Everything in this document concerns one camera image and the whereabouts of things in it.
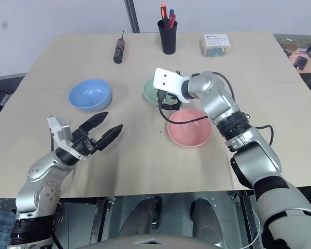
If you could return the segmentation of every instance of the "table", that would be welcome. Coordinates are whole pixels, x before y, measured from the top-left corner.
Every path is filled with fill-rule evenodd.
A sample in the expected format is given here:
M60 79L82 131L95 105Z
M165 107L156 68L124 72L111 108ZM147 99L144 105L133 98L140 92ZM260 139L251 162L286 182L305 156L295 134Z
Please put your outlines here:
M14 198L31 164L48 153L49 115L64 117L72 130L92 116L68 102L69 90L88 78L108 81L113 92L105 109L109 115L90 137L99 138L120 123L124 127L103 152L77 164L63 182L62 197L244 189L215 127L198 148L180 147L168 137L165 120L142 96L157 67L183 75L205 70L226 75L250 122L274 127L273 148L284 177L296 186L311 185L310 90L272 34L228 37L232 50L227 57L204 58L202 34L177 34L176 53L170 56L162 53L159 34L127 34L122 64L112 60L118 35L55 39L0 113L0 197ZM184 107L189 106L200 108L198 101ZM269 139L268 130L262 134Z

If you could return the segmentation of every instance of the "plaid fabric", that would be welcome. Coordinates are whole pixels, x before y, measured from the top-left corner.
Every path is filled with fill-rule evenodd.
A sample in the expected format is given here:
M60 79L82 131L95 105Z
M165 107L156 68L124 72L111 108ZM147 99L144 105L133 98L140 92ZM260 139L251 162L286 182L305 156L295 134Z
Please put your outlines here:
M10 231L14 226L15 214L0 209L0 249L6 249L10 241Z

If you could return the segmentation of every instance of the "orange marker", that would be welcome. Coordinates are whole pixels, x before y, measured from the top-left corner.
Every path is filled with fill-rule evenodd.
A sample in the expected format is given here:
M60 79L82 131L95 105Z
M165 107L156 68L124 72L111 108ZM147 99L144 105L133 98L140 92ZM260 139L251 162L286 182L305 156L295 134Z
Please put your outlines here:
M160 5L160 11L161 11L161 18L164 22L164 28L168 28L168 17L165 4Z

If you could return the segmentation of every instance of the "black pen holder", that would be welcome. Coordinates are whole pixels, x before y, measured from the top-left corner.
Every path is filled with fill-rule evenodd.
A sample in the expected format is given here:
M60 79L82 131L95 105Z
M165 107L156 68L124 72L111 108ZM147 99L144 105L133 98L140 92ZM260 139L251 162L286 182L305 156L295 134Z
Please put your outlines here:
M160 32L162 51L165 54L173 54L176 49L176 27L177 21L175 21L173 28L164 27L164 21L158 22L158 28Z

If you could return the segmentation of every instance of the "white wall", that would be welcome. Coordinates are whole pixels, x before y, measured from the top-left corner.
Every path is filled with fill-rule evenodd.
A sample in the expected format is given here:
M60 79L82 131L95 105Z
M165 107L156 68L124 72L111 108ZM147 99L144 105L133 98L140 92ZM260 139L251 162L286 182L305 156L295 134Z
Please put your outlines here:
M160 4L179 32L254 31L311 35L311 0L134 0L140 32L157 32Z
M123 29L131 33L123 0L0 0L0 76L28 72L57 36Z

